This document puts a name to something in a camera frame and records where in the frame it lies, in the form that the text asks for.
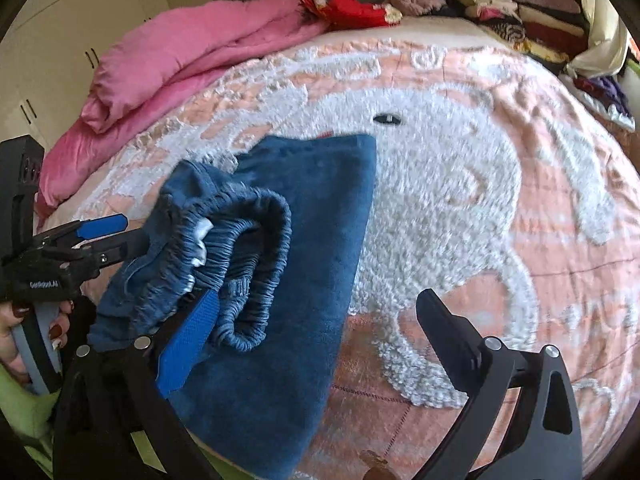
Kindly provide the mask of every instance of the gray handle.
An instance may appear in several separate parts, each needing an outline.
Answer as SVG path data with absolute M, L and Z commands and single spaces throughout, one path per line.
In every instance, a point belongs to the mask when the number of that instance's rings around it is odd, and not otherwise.
M 49 325 L 59 313 L 59 303 L 38 303 L 33 312 L 12 329 L 15 345 L 31 377 L 28 389 L 37 395 L 53 393 L 62 384 L 60 354 L 49 340 Z

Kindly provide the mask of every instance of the white cloth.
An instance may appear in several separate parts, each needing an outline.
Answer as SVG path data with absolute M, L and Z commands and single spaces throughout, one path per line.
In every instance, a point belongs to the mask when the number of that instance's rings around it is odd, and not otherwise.
M 591 23 L 589 49 L 567 65 L 575 77 L 617 74 L 625 62 L 629 31 L 609 0 L 582 0 L 584 14 Z

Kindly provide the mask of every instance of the person's hand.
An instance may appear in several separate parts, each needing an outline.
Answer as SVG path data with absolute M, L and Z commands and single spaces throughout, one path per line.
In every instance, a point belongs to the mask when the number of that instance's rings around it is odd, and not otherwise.
M 21 323 L 31 309 L 30 306 L 18 303 L 0 303 L 0 362 L 22 384 L 28 383 L 30 379 L 18 354 L 11 329 Z M 49 339 L 55 348 L 62 348 L 66 344 L 66 332 L 69 330 L 68 314 L 71 314 L 72 309 L 73 303 L 69 301 L 60 303 L 60 314 L 49 327 Z

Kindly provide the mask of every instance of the green garment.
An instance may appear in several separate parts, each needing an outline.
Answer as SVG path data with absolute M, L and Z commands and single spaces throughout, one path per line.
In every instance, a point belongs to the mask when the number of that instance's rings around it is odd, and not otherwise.
M 0 410 L 15 434 L 40 468 L 53 478 L 53 430 L 49 424 L 58 392 L 36 396 L 18 384 L 0 364 Z M 140 458 L 151 467 L 164 471 L 144 431 L 133 433 L 132 439 Z M 224 480 L 252 480 L 252 476 L 202 449 L 207 460 Z

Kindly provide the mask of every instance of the black embroidered eye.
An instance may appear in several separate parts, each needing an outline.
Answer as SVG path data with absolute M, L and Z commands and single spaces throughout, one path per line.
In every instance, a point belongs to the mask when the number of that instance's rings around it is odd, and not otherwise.
M 379 124 L 388 124 L 389 126 L 399 126 L 402 124 L 402 120 L 397 115 L 393 114 L 380 114 L 373 118 Z

